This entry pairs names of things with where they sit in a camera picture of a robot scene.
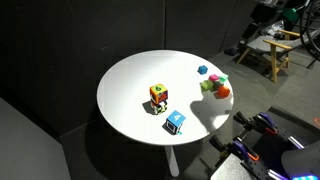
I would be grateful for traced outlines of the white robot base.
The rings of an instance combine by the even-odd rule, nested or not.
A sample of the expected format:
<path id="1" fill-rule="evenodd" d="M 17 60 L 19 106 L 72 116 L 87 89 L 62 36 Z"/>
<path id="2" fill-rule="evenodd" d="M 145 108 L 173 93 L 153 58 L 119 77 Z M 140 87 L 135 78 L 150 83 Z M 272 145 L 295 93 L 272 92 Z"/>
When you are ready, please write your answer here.
<path id="1" fill-rule="evenodd" d="M 284 152 L 281 163 L 290 180 L 320 180 L 320 141 Z"/>

